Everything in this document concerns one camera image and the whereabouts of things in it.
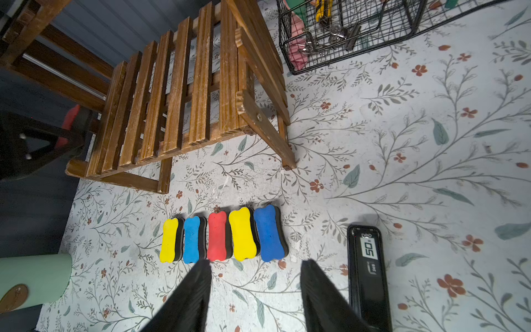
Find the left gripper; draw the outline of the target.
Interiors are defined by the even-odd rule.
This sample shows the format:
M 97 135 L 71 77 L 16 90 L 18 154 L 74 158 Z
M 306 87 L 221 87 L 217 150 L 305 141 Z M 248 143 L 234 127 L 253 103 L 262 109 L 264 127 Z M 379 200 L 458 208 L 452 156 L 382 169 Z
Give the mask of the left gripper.
M 1 180 L 28 177 L 54 160 L 84 153 L 93 112 L 81 109 L 70 131 L 12 112 L 1 112 Z M 69 142 L 55 149 L 58 138 Z

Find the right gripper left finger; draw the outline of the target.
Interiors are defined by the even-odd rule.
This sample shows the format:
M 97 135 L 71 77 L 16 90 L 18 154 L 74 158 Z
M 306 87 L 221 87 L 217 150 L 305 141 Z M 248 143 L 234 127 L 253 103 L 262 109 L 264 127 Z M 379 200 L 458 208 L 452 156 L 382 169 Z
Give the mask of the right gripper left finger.
M 143 331 L 204 331 L 212 287 L 208 260 L 198 261 Z

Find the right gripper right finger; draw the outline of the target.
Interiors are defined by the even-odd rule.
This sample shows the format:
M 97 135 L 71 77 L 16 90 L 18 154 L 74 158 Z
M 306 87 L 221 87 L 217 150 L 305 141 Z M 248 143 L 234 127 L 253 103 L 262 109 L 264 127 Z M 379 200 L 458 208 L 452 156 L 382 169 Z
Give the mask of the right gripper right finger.
M 316 261 L 301 264 L 301 298 L 307 331 L 369 331 Z

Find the yellow eraser bottom row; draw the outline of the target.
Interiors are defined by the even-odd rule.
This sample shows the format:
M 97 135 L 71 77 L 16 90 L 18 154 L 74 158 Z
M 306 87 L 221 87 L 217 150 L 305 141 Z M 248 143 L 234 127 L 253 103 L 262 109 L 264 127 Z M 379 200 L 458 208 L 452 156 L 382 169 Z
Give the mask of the yellow eraser bottom row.
M 257 227 L 253 212 L 248 207 L 232 211 L 229 215 L 232 231 L 234 256 L 237 261 L 244 261 L 258 256 L 261 245 L 257 236 Z
M 163 225 L 163 238 L 160 250 L 161 263 L 173 263 L 183 257 L 184 229 L 183 220 L 168 219 Z

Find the light blue eraser bottom row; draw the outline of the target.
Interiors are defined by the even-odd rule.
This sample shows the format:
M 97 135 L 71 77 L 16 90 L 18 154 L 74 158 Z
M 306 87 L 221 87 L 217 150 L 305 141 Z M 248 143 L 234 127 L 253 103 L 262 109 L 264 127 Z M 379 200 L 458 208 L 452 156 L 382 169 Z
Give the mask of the light blue eraser bottom row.
M 206 258 L 206 228 L 207 221 L 204 217 L 195 216 L 185 220 L 183 251 L 185 264 L 195 264 Z

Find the red eraser bottom row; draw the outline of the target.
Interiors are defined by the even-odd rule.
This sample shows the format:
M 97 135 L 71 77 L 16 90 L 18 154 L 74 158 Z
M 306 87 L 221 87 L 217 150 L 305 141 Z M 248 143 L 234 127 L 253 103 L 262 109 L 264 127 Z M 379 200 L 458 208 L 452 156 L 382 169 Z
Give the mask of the red eraser bottom row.
M 207 258 L 210 261 L 225 261 L 233 256 L 232 231 L 225 211 L 208 217 Z
M 76 105 L 67 112 L 64 118 L 64 121 L 62 123 L 62 129 L 65 129 L 67 131 L 70 131 L 72 129 L 73 123 L 77 115 L 79 114 L 80 110 L 81 110 L 81 106 Z M 55 144 L 55 149 L 59 149 L 65 146 L 68 142 L 69 142 L 68 138 L 65 138 L 65 137 L 58 138 L 58 141 Z

